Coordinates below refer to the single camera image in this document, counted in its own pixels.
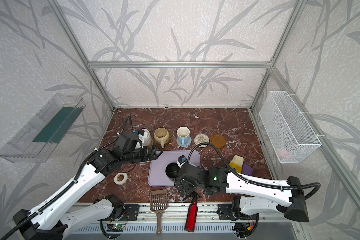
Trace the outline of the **black mug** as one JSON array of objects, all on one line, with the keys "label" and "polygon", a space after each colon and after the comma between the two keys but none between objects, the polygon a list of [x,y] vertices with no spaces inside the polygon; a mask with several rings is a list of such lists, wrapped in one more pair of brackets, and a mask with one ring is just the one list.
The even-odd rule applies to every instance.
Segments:
[{"label": "black mug", "polygon": [[165,169],[165,173],[169,180],[174,181],[179,176],[180,167],[177,163],[170,163]]}]

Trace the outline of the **beige ceramic mug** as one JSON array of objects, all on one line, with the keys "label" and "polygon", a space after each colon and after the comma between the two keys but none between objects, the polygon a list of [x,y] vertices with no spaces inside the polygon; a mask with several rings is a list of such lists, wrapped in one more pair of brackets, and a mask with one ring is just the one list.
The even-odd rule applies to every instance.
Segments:
[{"label": "beige ceramic mug", "polygon": [[165,128],[158,128],[154,132],[154,140],[155,142],[161,143],[164,145],[166,142],[171,140],[170,133]]}]

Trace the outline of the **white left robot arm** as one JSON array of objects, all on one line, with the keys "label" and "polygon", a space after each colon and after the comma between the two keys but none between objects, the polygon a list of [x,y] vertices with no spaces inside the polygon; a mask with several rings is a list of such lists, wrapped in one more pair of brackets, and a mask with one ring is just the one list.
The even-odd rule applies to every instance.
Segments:
[{"label": "white left robot arm", "polygon": [[13,217],[15,227],[2,238],[7,240],[19,231],[25,240],[62,240],[93,221],[113,215],[119,205],[115,196],[101,200],[100,208],[92,206],[73,215],[66,212],[92,187],[123,165],[150,162],[163,153],[155,145],[144,145],[143,130],[125,131],[126,125],[131,123],[132,117],[128,116],[119,135],[110,142],[111,150],[106,146],[95,149],[83,160],[74,177],[58,191],[31,210],[18,211]]}]

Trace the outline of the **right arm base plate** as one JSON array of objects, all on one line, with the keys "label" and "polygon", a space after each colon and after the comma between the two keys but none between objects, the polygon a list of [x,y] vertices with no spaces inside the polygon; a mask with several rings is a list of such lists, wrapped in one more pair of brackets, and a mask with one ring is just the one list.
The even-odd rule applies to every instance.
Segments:
[{"label": "right arm base plate", "polygon": [[238,221],[238,220],[259,220],[260,215],[245,215],[241,212],[239,207],[233,206],[233,204],[218,204],[217,214],[219,215],[219,220],[229,220],[229,221]]}]

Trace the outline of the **brown wooden coaster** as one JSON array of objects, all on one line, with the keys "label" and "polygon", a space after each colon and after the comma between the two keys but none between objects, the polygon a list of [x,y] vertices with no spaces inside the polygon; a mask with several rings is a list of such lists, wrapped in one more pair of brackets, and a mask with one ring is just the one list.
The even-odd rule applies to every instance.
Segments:
[{"label": "brown wooden coaster", "polygon": [[155,142],[155,145],[156,145],[158,148],[164,149],[167,145],[170,144],[170,142],[171,142],[171,141],[168,141],[168,142],[166,142],[164,145],[162,145],[161,143]]}]

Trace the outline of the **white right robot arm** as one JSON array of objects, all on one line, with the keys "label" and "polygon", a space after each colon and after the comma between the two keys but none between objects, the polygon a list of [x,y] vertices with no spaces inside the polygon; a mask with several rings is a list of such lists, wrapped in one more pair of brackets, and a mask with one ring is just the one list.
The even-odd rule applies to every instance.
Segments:
[{"label": "white right robot arm", "polygon": [[320,183],[303,185],[293,176],[286,180],[267,180],[243,175],[226,162],[218,149],[215,151],[225,167],[204,170],[190,163],[194,151],[177,160],[180,169],[174,185],[185,199],[195,194],[196,189],[202,190],[204,195],[234,194],[232,209],[226,214],[233,221],[242,216],[280,213],[291,221],[309,222],[306,201],[320,189]]}]

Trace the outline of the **dark wooden coaster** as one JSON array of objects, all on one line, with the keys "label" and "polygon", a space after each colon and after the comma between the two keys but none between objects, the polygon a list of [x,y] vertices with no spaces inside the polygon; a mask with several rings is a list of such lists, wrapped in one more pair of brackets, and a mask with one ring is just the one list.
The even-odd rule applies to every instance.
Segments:
[{"label": "dark wooden coaster", "polygon": [[214,145],[216,148],[221,149],[226,145],[226,140],[221,135],[213,135],[210,138],[210,143]]}]

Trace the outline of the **white speckled mug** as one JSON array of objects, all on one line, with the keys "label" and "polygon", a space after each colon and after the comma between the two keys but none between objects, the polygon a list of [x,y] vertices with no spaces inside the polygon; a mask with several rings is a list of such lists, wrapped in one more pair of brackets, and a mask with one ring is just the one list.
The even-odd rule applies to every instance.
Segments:
[{"label": "white speckled mug", "polygon": [[150,134],[149,130],[147,130],[147,129],[143,129],[143,130],[146,132],[145,146],[151,146],[153,143],[151,134]]}]

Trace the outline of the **white and blue mug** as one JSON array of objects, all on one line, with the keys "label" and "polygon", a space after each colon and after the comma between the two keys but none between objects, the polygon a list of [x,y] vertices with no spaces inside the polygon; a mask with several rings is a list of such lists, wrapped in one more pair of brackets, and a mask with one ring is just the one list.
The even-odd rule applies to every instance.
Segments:
[{"label": "white and blue mug", "polygon": [[187,127],[180,127],[177,129],[177,139],[180,139],[182,141],[182,144],[186,143],[190,136],[190,129]]}]

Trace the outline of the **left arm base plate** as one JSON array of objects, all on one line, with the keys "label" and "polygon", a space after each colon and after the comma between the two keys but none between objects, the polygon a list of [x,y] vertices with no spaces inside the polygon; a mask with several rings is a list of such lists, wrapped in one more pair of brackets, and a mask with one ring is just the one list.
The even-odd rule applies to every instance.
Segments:
[{"label": "left arm base plate", "polygon": [[121,215],[116,218],[117,221],[136,221],[139,215],[140,205],[138,204],[127,204],[123,206]]}]

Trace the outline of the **blue grey woven coaster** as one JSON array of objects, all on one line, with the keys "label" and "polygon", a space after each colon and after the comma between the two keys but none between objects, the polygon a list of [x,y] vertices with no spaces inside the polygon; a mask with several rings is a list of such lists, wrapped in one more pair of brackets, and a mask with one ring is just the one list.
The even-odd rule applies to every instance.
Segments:
[{"label": "blue grey woven coaster", "polygon": [[179,147],[187,148],[192,143],[192,138],[190,138],[186,143],[182,144],[182,141],[180,139],[177,139],[177,144]]}]

